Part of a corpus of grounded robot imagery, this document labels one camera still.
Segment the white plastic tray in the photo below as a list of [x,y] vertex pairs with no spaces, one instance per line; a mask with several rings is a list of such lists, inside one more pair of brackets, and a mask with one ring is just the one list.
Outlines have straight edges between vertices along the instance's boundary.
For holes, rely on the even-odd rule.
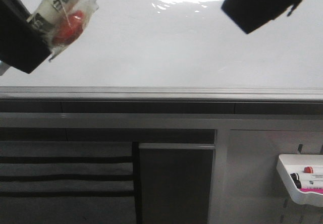
[[323,166],[323,155],[281,154],[277,171],[295,203],[323,207],[323,194],[298,190],[290,176],[292,173],[302,173],[306,166]]

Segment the cabinet door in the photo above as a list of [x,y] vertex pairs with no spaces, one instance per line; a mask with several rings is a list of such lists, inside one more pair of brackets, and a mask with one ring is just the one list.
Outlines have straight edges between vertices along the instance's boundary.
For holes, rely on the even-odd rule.
[[213,150],[141,149],[144,224],[207,224]]

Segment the red cap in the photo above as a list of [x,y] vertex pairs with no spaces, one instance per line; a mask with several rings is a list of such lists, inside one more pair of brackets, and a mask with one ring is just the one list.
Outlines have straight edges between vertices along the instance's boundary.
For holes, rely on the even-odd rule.
[[312,174],[313,173],[313,168],[312,167],[305,167],[304,168],[304,173]]

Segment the plastic bag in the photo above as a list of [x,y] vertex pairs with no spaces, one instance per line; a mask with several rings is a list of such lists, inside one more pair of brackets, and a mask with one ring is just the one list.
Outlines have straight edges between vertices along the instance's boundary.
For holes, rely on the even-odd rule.
[[27,22],[48,45],[52,60],[83,33],[97,9],[96,0],[43,0]]

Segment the black stripe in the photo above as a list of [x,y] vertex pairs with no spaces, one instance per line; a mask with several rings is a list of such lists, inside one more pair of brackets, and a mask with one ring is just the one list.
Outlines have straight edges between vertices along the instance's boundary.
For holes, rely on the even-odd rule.
[[84,181],[131,181],[132,175],[43,175],[43,176],[0,176],[2,182],[36,182],[55,180]]
[[140,149],[139,143],[132,144],[133,175],[137,224],[142,224],[142,196],[141,196],[141,176],[140,176]]
[[0,197],[128,197],[134,196],[133,191],[70,191],[70,192],[0,192]]
[[132,157],[0,157],[0,163],[126,163]]

